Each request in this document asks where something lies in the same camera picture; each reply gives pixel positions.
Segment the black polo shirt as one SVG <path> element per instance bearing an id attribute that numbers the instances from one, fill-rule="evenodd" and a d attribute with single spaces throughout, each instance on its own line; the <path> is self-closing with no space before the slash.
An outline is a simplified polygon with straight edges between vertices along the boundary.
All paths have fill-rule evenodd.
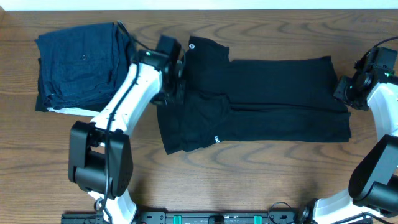
<path id="1" fill-rule="evenodd" d="M 333 97 L 331 57 L 230 60 L 229 48 L 190 37 L 181 105 L 157 107 L 167 154 L 222 141 L 348 142 L 350 113 Z"/>

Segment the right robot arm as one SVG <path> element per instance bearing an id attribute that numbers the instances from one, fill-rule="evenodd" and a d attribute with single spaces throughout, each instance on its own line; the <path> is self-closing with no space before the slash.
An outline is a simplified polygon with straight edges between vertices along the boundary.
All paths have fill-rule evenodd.
<path id="1" fill-rule="evenodd" d="M 397 51 L 376 44 L 343 76 L 334 97 L 371 110 L 377 144 L 353 171 L 347 189 L 308 204 L 296 223 L 385 223 L 397 216 Z"/>

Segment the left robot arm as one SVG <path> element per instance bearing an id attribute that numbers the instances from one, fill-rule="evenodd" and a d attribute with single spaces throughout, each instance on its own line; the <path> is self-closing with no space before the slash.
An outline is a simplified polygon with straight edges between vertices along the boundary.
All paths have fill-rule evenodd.
<path id="1" fill-rule="evenodd" d="M 94 212 L 64 214 L 62 223 L 133 223 L 137 206 L 128 185 L 133 173 L 130 138 L 148 104 L 184 101 L 181 43 L 166 35 L 155 49 L 143 47 L 123 84 L 94 118 L 70 130 L 68 178 L 94 198 Z"/>

